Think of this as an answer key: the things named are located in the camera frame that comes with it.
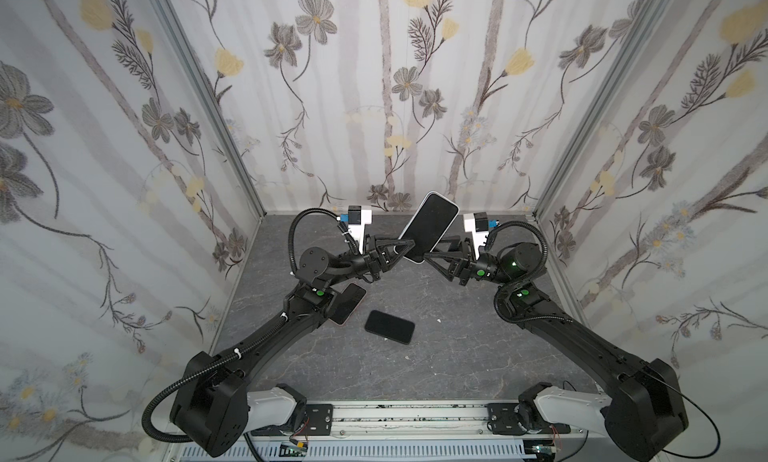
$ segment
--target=white bracket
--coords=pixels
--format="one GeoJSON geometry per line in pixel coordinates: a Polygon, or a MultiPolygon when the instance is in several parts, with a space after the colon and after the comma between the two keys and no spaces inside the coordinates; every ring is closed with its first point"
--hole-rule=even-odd
{"type": "Polygon", "coordinates": [[[296,400],[281,388],[248,392],[248,422],[244,432],[268,425],[283,425],[293,414],[296,400]]]}
{"type": "MultiPolygon", "coordinates": [[[[497,220],[488,220],[488,227],[496,227],[497,220]]],[[[472,247],[475,248],[475,259],[480,256],[480,246],[485,246],[485,240],[488,238],[487,230],[477,231],[475,214],[464,214],[464,232],[472,233],[472,247]]]]}
{"type": "Polygon", "coordinates": [[[608,435],[605,418],[600,413],[600,409],[610,405],[610,397],[605,394],[586,394],[548,387],[536,394],[534,403],[547,422],[568,424],[608,435]]]}
{"type": "Polygon", "coordinates": [[[366,238],[366,226],[370,225],[373,209],[370,206],[360,206],[360,224],[351,223],[349,214],[342,214],[341,220],[344,221],[350,230],[350,235],[357,241],[358,250],[362,254],[362,244],[366,238]]]}

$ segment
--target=table surface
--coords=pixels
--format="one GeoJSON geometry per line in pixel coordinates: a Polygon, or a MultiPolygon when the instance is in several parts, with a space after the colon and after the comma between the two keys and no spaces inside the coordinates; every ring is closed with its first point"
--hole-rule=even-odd
{"type": "MultiPolygon", "coordinates": [[[[367,232],[398,237],[409,219],[375,214],[367,232]]],[[[282,309],[283,297],[296,284],[286,249],[292,220],[264,218],[216,351],[239,342],[282,309]]],[[[446,235],[467,236],[461,216],[446,235]]],[[[534,238],[512,227],[499,235],[495,246],[520,240],[534,238]]],[[[346,250],[333,221],[317,215],[305,217],[297,228],[297,257],[310,246],[332,253],[346,250]]],[[[559,303],[549,275],[535,283],[559,303]]],[[[462,287],[426,263],[402,260],[382,280],[360,285],[368,293],[343,326],[328,321],[296,342],[251,390],[282,382],[311,400],[491,399],[517,398],[539,381],[561,385],[569,380],[577,390],[595,392],[591,378],[548,342],[495,314],[494,284],[471,279],[462,287]],[[411,344],[363,330],[373,309],[416,323],[411,344]]]]}

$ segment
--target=gray flower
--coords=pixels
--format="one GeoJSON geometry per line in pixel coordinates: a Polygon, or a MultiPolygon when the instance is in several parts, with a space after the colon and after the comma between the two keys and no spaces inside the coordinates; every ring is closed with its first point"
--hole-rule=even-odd
{"type": "Polygon", "coordinates": [[[386,200],[386,195],[389,193],[389,190],[384,187],[384,184],[379,184],[378,186],[371,186],[371,195],[368,197],[368,200],[370,200],[373,203],[379,202],[379,200],[386,200]]]}
{"type": "Polygon", "coordinates": [[[658,105],[651,109],[648,113],[647,121],[640,121],[638,127],[642,133],[638,137],[639,143],[647,143],[650,141],[654,146],[658,146],[666,136],[664,131],[661,131],[664,127],[669,126],[672,123],[674,117],[674,111],[667,111],[667,106],[664,104],[658,105]]]}
{"type": "Polygon", "coordinates": [[[226,249],[226,244],[222,242],[216,243],[214,260],[219,263],[219,272],[223,272],[226,269],[226,258],[229,256],[230,251],[226,249]]]}
{"type": "Polygon", "coordinates": [[[190,120],[190,115],[184,108],[179,108],[174,119],[176,119],[176,128],[179,131],[179,135],[187,136],[187,141],[191,146],[193,137],[200,137],[200,123],[192,122],[190,120]]]}
{"type": "Polygon", "coordinates": [[[288,61],[288,64],[296,65],[295,51],[301,49],[301,39],[299,39],[293,26],[287,24],[278,26],[276,22],[273,22],[270,41],[274,43],[275,47],[266,49],[264,55],[270,59],[272,67],[278,68],[283,58],[288,61]]]}
{"type": "Polygon", "coordinates": [[[333,15],[333,4],[329,0],[299,0],[299,7],[308,16],[296,16],[296,29],[303,35],[314,32],[315,40],[326,44],[326,32],[336,34],[336,25],[328,20],[333,15]]]}
{"type": "Polygon", "coordinates": [[[51,135],[53,126],[40,116],[51,111],[47,98],[29,93],[26,74],[0,62],[0,137],[17,137],[24,125],[38,136],[51,135]]]}
{"type": "Polygon", "coordinates": [[[605,45],[606,31],[606,28],[593,28],[591,24],[587,26],[581,35],[574,39],[576,48],[560,53],[560,68],[565,69],[572,62],[580,68],[587,65],[589,54],[600,51],[605,45]]]}
{"type": "Polygon", "coordinates": [[[141,120],[152,127],[152,138],[157,141],[159,137],[163,141],[170,141],[170,132],[174,130],[174,119],[170,114],[160,114],[160,107],[154,98],[149,98],[149,103],[141,106],[141,120]]]}
{"type": "Polygon", "coordinates": [[[627,16],[629,18],[616,19],[614,24],[610,26],[608,36],[612,39],[623,38],[629,32],[632,27],[632,23],[640,12],[640,8],[643,7],[645,0],[634,0],[627,7],[627,16]]]}
{"type": "Polygon", "coordinates": [[[389,201],[389,206],[392,210],[402,211],[411,208],[411,194],[398,192],[392,195],[392,199],[389,201]]]}
{"type": "Polygon", "coordinates": [[[571,250],[574,249],[576,249],[576,241],[573,234],[566,231],[558,236],[558,250],[562,254],[563,259],[571,257],[571,250]]]}
{"type": "Polygon", "coordinates": [[[667,185],[667,181],[664,180],[664,171],[672,170],[675,154],[674,152],[671,153],[665,146],[661,146],[648,154],[648,167],[640,173],[640,177],[650,177],[648,190],[656,190],[667,185]]]}
{"type": "Polygon", "coordinates": [[[237,232],[237,227],[232,228],[232,234],[230,234],[226,246],[233,257],[240,257],[245,252],[245,238],[237,232]]]}
{"type": "Polygon", "coordinates": [[[16,197],[37,197],[43,193],[32,179],[22,174],[27,156],[21,150],[0,142],[0,223],[19,219],[16,197]]]}
{"type": "Polygon", "coordinates": [[[434,91],[427,89],[424,91],[422,98],[418,100],[418,105],[424,107],[422,117],[427,117],[429,113],[435,114],[435,118],[437,119],[442,117],[442,115],[447,112],[448,109],[446,109],[444,106],[441,106],[440,101],[442,101],[442,96],[440,95],[439,89],[435,89],[434,91]]]}
{"type": "Polygon", "coordinates": [[[414,81],[418,78],[416,66],[412,68],[399,68],[395,73],[395,82],[397,84],[392,88],[392,92],[400,93],[400,101],[408,101],[411,96],[418,96],[422,92],[422,85],[414,81]]]}
{"type": "Polygon", "coordinates": [[[562,206],[559,212],[554,213],[554,225],[565,227],[571,222],[571,212],[562,206]]]}

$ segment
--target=wall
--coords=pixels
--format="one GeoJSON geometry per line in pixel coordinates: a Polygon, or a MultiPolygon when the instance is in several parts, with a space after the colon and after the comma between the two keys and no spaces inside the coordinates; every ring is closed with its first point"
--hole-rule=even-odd
{"type": "MultiPolygon", "coordinates": [[[[713,460],[768,450],[766,57],[768,0],[672,0],[542,217],[594,330],[673,365],[715,419],[713,460]]],[[[705,454],[688,415],[670,449],[705,454]]]]}
{"type": "Polygon", "coordinates": [[[0,0],[0,54],[3,458],[159,460],[256,219],[149,0],[0,0]]]}
{"type": "Polygon", "coordinates": [[[172,0],[268,210],[531,210],[642,1],[172,0]]]}

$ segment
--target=phone screen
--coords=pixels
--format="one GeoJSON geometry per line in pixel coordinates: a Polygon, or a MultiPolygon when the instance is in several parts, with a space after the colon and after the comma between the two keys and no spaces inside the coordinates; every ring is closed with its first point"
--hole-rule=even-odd
{"type": "Polygon", "coordinates": [[[337,297],[341,297],[342,300],[336,310],[330,316],[330,319],[338,325],[344,325],[347,319],[350,318],[352,311],[355,310],[362,298],[365,296],[366,290],[360,287],[358,284],[349,284],[344,289],[344,292],[337,297]]]}
{"type": "Polygon", "coordinates": [[[366,321],[366,331],[401,344],[410,344],[416,324],[394,315],[373,310],[366,321]]]}
{"type": "Polygon", "coordinates": [[[413,239],[416,245],[404,256],[415,263],[424,262],[424,254],[432,251],[458,214],[458,206],[437,192],[427,194],[411,218],[400,239],[413,239]]]}

